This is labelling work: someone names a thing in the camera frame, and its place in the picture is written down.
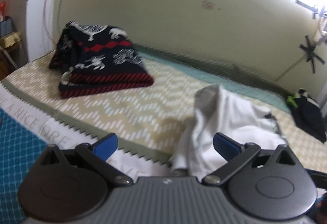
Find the white printed t-shirt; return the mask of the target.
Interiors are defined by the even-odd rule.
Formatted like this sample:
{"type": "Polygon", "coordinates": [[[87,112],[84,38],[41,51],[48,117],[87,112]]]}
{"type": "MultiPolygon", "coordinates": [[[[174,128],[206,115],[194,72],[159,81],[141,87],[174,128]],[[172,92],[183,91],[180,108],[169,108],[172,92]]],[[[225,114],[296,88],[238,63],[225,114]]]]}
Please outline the white printed t-shirt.
{"type": "Polygon", "coordinates": [[[107,162],[134,180],[140,176],[196,176],[201,180],[226,164],[213,147],[213,137],[218,132],[238,143],[253,142],[263,149],[276,149],[287,143],[269,108],[257,106],[222,85],[211,85],[195,93],[193,116],[187,120],[169,160],[171,166],[122,150],[107,162]]]}

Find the beige chevron bed sheet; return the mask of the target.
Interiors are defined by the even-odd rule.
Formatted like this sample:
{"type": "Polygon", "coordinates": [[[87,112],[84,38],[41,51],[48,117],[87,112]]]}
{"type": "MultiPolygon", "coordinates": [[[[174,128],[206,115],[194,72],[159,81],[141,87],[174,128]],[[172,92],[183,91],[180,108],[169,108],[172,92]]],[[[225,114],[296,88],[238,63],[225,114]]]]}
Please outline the beige chevron bed sheet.
{"type": "Polygon", "coordinates": [[[1,108],[48,143],[72,148],[114,132],[130,157],[164,163],[193,113],[195,93],[221,84],[257,106],[266,106],[303,166],[326,171],[326,145],[297,128],[283,98],[220,76],[144,55],[150,87],[61,98],[52,55],[24,65],[1,81],[1,108]]]}

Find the black navy folded garment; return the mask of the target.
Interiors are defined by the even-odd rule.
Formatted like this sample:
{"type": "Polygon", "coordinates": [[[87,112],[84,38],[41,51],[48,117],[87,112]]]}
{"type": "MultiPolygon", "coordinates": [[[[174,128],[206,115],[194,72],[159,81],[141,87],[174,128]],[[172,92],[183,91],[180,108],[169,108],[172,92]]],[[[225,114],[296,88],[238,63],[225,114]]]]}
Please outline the black navy folded garment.
{"type": "Polygon", "coordinates": [[[326,143],[323,117],[317,101],[301,88],[288,96],[286,102],[297,127],[318,141],[326,143]]]}

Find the black red patterned sweater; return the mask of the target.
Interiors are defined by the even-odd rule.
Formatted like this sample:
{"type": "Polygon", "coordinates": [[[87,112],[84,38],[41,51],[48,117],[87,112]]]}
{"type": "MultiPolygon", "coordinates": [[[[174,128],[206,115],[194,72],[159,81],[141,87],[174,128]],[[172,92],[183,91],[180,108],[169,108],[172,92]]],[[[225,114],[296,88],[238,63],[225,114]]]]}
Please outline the black red patterned sweater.
{"type": "Polygon", "coordinates": [[[62,74],[58,86],[62,98],[154,83],[126,31],[108,25],[67,23],[49,67],[62,74]]]}

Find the black tape cross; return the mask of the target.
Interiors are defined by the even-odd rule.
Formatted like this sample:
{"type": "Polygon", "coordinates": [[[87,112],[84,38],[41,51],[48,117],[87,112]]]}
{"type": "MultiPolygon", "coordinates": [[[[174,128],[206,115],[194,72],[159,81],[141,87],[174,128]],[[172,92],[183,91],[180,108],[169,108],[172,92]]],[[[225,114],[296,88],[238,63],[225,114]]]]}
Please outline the black tape cross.
{"type": "Polygon", "coordinates": [[[306,62],[311,64],[312,73],[316,73],[315,60],[318,60],[322,65],[325,64],[325,60],[322,59],[315,53],[315,49],[318,46],[315,43],[312,43],[309,39],[309,36],[305,36],[306,45],[300,44],[299,48],[305,53],[306,62]]]}

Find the cluttered side table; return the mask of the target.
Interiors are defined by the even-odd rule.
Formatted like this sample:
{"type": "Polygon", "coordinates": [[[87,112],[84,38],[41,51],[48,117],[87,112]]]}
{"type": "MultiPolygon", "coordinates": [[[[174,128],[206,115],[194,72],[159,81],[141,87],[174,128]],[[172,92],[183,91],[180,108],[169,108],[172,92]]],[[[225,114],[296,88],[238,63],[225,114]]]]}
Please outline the cluttered side table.
{"type": "Polygon", "coordinates": [[[11,52],[21,51],[22,37],[12,17],[6,15],[6,1],[1,1],[1,80],[19,69],[11,52]]]}

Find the wall socket with plug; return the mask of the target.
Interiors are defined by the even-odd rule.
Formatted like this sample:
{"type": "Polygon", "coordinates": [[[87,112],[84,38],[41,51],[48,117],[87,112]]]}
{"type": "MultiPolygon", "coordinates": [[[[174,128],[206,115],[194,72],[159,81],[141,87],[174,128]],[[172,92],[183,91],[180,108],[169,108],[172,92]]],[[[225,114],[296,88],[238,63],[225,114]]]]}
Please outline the wall socket with plug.
{"type": "Polygon", "coordinates": [[[317,32],[313,40],[318,45],[326,45],[326,7],[309,6],[300,0],[296,0],[295,3],[312,12],[312,18],[317,20],[317,32]]]}

